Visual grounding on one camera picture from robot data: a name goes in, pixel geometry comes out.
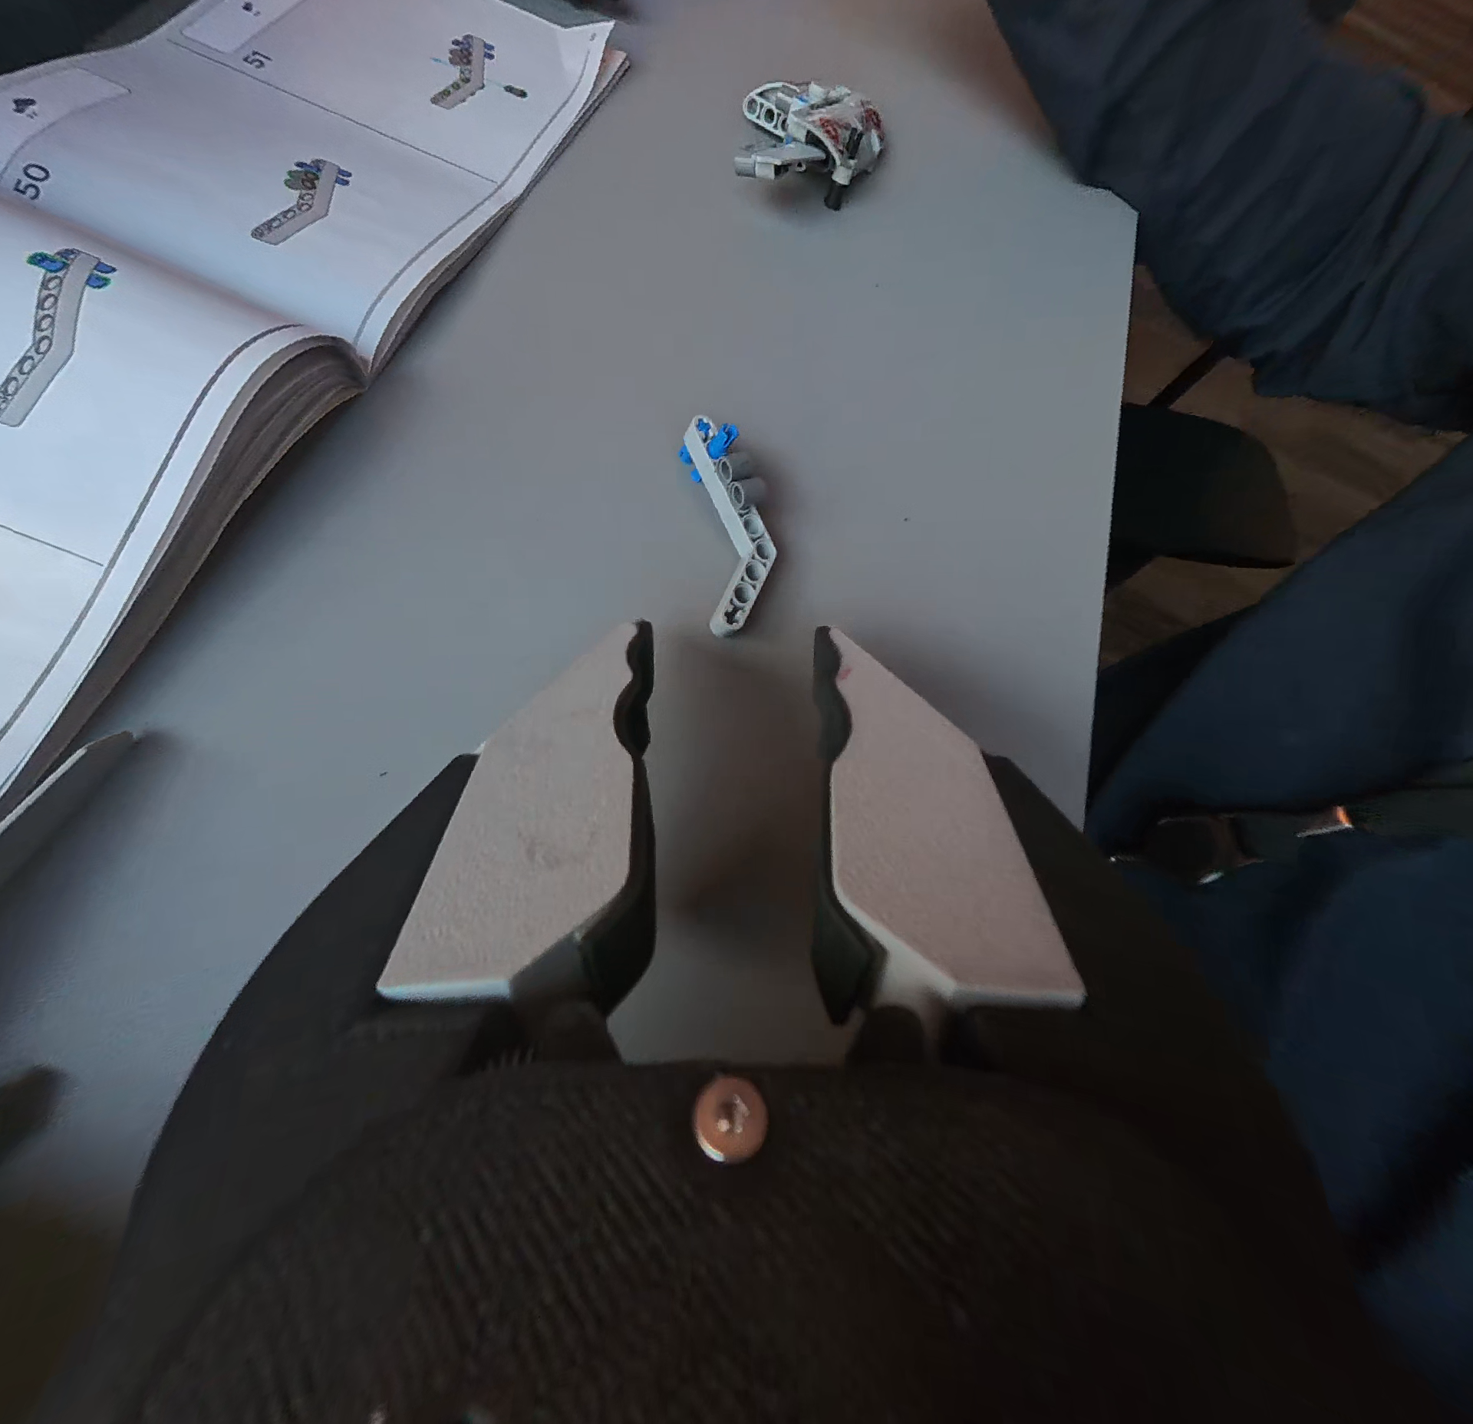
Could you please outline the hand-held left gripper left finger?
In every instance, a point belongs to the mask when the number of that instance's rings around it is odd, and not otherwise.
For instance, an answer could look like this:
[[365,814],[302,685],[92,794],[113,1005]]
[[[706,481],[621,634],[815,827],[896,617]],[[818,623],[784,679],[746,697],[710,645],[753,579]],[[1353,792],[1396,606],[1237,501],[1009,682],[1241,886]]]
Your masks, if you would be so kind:
[[502,723],[377,975],[396,1004],[612,1013],[655,946],[653,629],[618,623]]

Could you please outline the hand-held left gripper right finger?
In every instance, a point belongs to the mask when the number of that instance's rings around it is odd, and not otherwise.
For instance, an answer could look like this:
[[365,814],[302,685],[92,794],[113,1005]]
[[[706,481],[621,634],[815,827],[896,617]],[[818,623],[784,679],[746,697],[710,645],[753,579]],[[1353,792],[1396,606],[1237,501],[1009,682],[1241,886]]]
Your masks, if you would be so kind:
[[824,789],[812,966],[828,1021],[1080,1010],[1088,989],[985,752],[836,626],[815,631],[813,691]]

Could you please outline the bent grey lego beam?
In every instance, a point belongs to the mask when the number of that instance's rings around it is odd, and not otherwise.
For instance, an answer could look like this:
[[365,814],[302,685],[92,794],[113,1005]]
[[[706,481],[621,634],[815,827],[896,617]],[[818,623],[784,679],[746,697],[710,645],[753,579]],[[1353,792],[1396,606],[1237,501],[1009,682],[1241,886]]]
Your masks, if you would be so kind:
[[709,619],[710,633],[729,640],[749,623],[778,562],[776,542],[761,513],[767,484],[741,447],[738,428],[703,415],[690,419],[678,459],[707,494],[735,551],[733,574]]

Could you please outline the small grey lego assembly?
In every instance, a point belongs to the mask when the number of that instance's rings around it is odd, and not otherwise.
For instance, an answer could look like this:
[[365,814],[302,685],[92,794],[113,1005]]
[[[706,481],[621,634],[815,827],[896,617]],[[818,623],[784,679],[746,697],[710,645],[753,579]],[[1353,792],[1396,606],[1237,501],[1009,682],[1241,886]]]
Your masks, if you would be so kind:
[[845,85],[767,82],[746,92],[742,117],[762,140],[733,155],[735,175],[772,184],[790,174],[819,174],[828,212],[842,209],[887,148],[879,109]]

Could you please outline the person's dark blue trousers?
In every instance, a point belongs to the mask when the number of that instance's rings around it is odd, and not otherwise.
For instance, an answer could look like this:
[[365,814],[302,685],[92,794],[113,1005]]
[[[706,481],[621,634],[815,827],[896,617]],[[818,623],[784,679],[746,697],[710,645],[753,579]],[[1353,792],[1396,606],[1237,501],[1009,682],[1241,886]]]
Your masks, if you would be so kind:
[[1085,830],[1260,1048],[1362,1305],[1470,1421],[1471,453],[1105,668]]

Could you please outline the black office chair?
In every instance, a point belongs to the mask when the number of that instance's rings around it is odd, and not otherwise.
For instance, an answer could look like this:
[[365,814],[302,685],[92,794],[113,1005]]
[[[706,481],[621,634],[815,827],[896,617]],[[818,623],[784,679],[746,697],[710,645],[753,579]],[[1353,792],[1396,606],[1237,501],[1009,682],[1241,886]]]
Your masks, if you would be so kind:
[[1298,539],[1266,445],[1220,421],[1120,408],[1105,591],[1155,560],[1290,568]]

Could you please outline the open instruction booklet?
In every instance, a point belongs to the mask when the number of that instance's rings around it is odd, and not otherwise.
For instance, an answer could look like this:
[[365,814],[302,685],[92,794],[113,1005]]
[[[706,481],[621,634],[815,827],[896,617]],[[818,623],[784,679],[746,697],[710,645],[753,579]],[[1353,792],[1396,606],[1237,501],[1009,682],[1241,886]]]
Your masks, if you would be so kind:
[[517,0],[195,0],[3,76],[3,815],[627,66]]

